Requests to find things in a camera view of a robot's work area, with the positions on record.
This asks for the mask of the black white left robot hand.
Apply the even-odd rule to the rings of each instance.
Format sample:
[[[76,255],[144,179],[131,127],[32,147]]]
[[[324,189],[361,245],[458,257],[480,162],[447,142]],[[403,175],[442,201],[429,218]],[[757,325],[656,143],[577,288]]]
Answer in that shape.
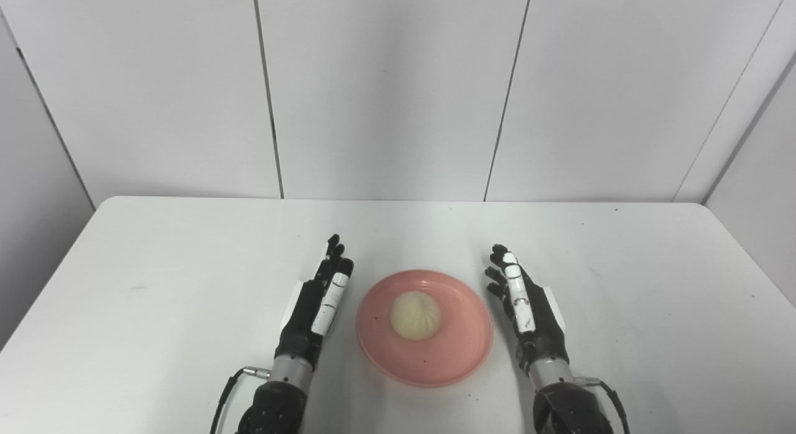
[[[352,259],[344,257],[346,247],[338,234],[333,234],[326,245],[313,278],[304,281],[287,323],[282,327],[275,358],[288,357],[303,360],[315,371],[322,351],[324,338],[338,313],[354,269]]]

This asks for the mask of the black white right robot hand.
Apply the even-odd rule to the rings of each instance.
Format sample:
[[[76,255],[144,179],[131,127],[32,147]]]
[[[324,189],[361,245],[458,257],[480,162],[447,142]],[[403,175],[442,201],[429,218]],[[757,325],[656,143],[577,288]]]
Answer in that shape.
[[[497,297],[514,329],[520,370],[528,376],[532,364],[539,360],[561,360],[568,364],[565,332],[545,289],[532,281],[506,246],[493,245],[489,261],[492,266],[487,267],[485,275],[491,282],[487,290]]]

